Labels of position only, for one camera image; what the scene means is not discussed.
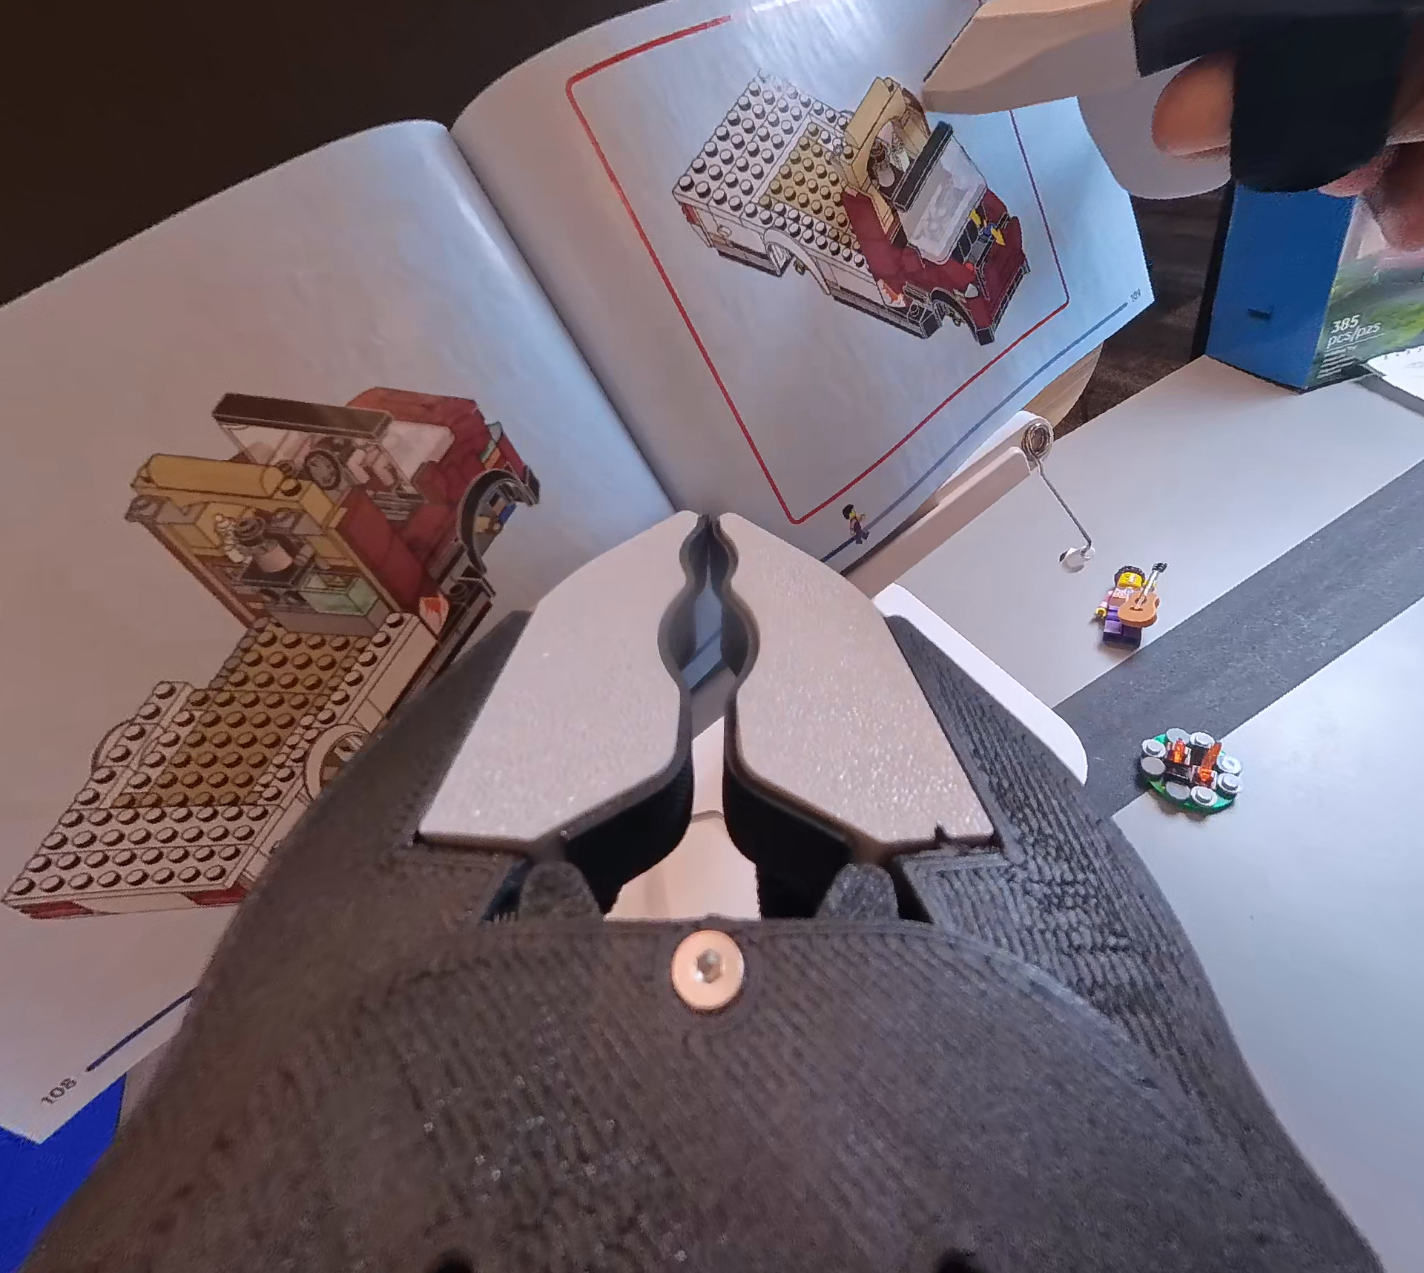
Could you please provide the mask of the purple toy minifigure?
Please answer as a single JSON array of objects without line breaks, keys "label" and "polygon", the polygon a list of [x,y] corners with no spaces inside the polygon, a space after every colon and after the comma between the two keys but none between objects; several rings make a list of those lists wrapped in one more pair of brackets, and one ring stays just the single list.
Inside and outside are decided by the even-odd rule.
[{"label": "purple toy minifigure", "polygon": [[1116,570],[1112,587],[1095,606],[1103,644],[1122,649],[1141,646],[1142,632],[1158,619],[1163,571],[1165,562],[1156,562],[1150,568],[1120,566]]}]

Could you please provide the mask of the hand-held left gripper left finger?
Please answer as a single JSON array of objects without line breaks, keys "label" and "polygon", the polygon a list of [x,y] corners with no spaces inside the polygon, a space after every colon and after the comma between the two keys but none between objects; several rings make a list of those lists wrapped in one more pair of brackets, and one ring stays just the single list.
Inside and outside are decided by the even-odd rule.
[{"label": "hand-held left gripper left finger", "polygon": [[529,613],[417,836],[506,855],[668,855],[691,817],[706,518],[592,558]]}]

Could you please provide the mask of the white book stand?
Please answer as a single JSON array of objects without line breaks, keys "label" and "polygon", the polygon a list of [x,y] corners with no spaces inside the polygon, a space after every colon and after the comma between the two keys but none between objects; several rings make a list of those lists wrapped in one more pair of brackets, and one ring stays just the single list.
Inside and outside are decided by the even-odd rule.
[{"label": "white book stand", "polygon": [[[1074,729],[896,585],[913,564],[1036,473],[1049,446],[1048,421],[1032,414],[1015,416],[1000,438],[975,454],[899,533],[842,577],[873,600],[886,623],[888,617],[909,623],[911,638],[928,642],[930,659],[943,659],[951,674],[964,674],[979,684],[1000,712],[1015,718],[1067,773],[1084,782],[1087,760]],[[833,837],[818,822],[799,826],[786,815],[753,813],[749,788],[727,775],[725,720],[738,684],[734,661],[744,657],[744,640],[738,636],[738,623],[732,623],[730,640],[723,636],[725,554],[717,533],[711,560],[723,613],[723,661],[730,672],[727,682],[715,682],[713,697],[727,697],[725,718],[711,723],[693,744],[696,796],[689,832],[672,855],[624,887],[611,912],[615,919],[683,919],[710,912],[749,915],[755,910],[763,915],[812,913],[833,875],[846,862],[858,860],[842,839]],[[958,756],[958,761],[970,777],[970,760]],[[970,782],[989,813],[987,782],[972,777]],[[992,818],[992,837],[987,843],[972,847],[962,841],[939,841],[924,851],[992,853],[996,826],[998,820]],[[907,855],[865,862],[880,866]]]}]

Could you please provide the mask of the person's right hand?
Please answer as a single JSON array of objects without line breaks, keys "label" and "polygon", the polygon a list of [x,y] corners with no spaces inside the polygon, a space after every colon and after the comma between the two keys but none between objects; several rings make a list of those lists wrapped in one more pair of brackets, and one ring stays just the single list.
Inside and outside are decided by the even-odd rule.
[{"label": "person's right hand", "polygon": [[[1234,58],[1199,57],[1161,91],[1152,142],[1173,157],[1226,159],[1234,104]],[[1321,195],[1363,197],[1386,243],[1422,248],[1422,36],[1410,36],[1393,102],[1393,134],[1368,161],[1319,186]]]}]

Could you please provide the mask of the blue storage bin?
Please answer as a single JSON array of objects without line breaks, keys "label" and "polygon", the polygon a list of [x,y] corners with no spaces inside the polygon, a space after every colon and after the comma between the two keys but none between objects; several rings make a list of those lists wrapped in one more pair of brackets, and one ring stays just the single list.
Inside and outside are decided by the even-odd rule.
[{"label": "blue storage bin", "polygon": [[1,1271],[24,1263],[47,1221],[110,1147],[125,1083],[115,1079],[45,1140],[1,1130]]}]

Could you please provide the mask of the toy campfire on green plate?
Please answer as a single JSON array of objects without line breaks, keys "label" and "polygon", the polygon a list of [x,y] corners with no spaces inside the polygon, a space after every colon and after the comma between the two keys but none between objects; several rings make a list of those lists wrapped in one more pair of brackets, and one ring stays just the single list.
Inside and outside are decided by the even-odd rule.
[{"label": "toy campfire on green plate", "polygon": [[1171,727],[1141,741],[1137,773],[1158,799],[1192,818],[1205,818],[1232,809],[1243,771],[1213,735]]}]

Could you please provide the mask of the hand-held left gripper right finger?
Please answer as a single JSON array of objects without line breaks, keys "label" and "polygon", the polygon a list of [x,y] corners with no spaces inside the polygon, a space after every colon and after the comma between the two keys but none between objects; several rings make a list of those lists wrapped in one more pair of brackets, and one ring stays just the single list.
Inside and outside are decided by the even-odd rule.
[{"label": "hand-held left gripper right finger", "polygon": [[748,518],[721,514],[715,533],[723,636],[738,623],[744,640],[727,775],[753,813],[818,822],[858,860],[987,843],[992,820],[873,600]]}]

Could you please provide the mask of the blue toy set box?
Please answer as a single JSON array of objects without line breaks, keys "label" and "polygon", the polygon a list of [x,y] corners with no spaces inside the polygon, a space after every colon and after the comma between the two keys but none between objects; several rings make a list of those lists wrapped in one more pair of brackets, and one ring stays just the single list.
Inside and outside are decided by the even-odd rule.
[{"label": "blue toy set box", "polygon": [[1363,199],[1232,186],[1203,353],[1292,391],[1422,343],[1422,254]]}]

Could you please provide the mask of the building instruction booklet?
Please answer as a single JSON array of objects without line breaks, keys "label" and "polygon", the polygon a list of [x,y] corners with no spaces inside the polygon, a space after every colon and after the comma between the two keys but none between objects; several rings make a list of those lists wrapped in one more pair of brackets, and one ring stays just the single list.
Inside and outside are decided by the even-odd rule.
[{"label": "building instruction booklet", "polygon": [[677,509],[835,570],[1150,300],[983,0],[664,0],[3,309],[3,1132],[184,1018],[336,775]]}]

